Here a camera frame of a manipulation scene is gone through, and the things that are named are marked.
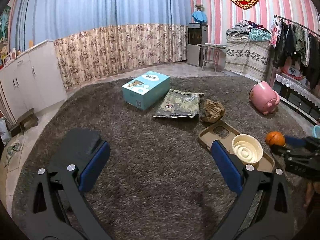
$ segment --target pink plastic stool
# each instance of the pink plastic stool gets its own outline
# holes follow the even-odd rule
[[[280,102],[278,93],[265,81],[255,84],[249,93],[249,100],[264,115],[273,113]]]

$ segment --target white cabinet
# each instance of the white cabinet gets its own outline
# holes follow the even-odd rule
[[[15,120],[31,108],[36,113],[67,99],[52,41],[34,46],[1,69],[0,81]]]
[[[36,83],[30,61],[18,64],[18,67],[15,70],[15,78],[17,87],[20,90],[24,104],[27,106],[28,110],[34,108],[36,113],[46,108],[46,104]]]
[[[10,68],[6,67],[1,70],[0,81],[5,95],[5,101],[9,105],[12,115],[17,120],[26,111],[28,111],[28,109],[24,104],[23,97],[15,80],[15,71],[17,69],[17,64],[11,63],[9,66]]]
[[[29,53],[33,74],[45,105],[67,99],[53,42],[47,42]]]

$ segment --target white lace tablecloth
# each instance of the white lace tablecloth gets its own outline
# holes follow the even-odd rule
[[[303,88],[298,83],[290,80],[289,78],[280,76],[279,74],[276,74],[276,80],[280,82],[281,84],[285,85],[286,87],[291,88],[292,90],[296,91],[306,99],[308,99],[310,102],[315,104],[320,109],[320,99],[317,98],[315,95],[311,94],[308,90]]]

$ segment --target picture frame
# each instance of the picture frame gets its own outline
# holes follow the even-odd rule
[[[12,59],[12,53],[10,52],[7,56],[4,57],[4,59],[3,59],[3,65],[4,65],[4,66],[9,65],[11,59]]]
[[[17,57],[16,48],[12,48],[10,52],[12,53],[12,58],[11,59],[15,59]]]

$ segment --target person's hand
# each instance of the person's hand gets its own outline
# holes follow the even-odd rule
[[[304,208],[308,208],[315,192],[320,194],[320,182],[309,181],[307,184],[306,203],[303,205]]]

